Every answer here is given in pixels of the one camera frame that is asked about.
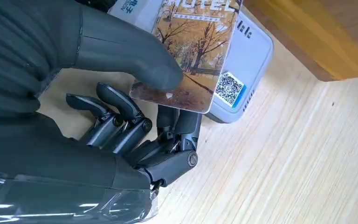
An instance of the blue label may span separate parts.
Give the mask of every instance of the blue label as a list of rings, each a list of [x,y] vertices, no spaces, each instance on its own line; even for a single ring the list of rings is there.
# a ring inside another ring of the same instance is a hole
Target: blue label
[[[240,101],[241,101],[241,98],[242,98],[243,94],[245,94],[245,91],[246,91],[246,86],[243,85],[242,90],[240,91],[240,94],[238,94],[238,97],[237,97],[237,99],[235,100],[235,102],[234,102],[234,104],[233,104],[233,108],[235,108],[236,106],[238,106],[238,104],[239,104]]]

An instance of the wooden table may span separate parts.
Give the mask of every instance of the wooden table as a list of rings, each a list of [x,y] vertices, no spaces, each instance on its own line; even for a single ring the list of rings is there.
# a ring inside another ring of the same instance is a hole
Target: wooden table
[[[242,119],[204,118],[199,164],[159,195],[149,224],[358,224],[358,79],[318,81],[276,39],[275,56]],[[91,125],[65,93],[97,82],[128,91],[124,73],[63,70],[40,100],[67,137]],[[157,106],[139,102],[154,121]],[[154,139],[155,129],[148,135]]]

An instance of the robotic hand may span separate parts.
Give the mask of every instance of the robotic hand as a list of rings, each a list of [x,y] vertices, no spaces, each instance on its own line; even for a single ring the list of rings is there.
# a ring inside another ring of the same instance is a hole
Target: robotic hand
[[[79,141],[35,112],[57,68],[123,71],[160,90],[182,71],[149,33],[74,0],[0,1],[0,223],[133,223],[159,186],[197,163],[201,115],[159,107],[158,138],[137,147],[151,121],[125,94],[68,95],[95,125]]]

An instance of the plastic wrap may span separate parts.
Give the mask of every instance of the plastic wrap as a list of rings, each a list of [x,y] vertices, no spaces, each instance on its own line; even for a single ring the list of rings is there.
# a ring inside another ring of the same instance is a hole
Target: plastic wrap
[[[157,213],[151,190],[104,189],[0,173],[0,223],[133,224]]]

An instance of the qr code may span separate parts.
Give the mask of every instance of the qr code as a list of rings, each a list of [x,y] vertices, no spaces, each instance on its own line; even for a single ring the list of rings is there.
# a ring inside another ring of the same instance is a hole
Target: qr code
[[[244,85],[230,72],[226,72],[219,77],[215,94],[226,104],[233,107]]]

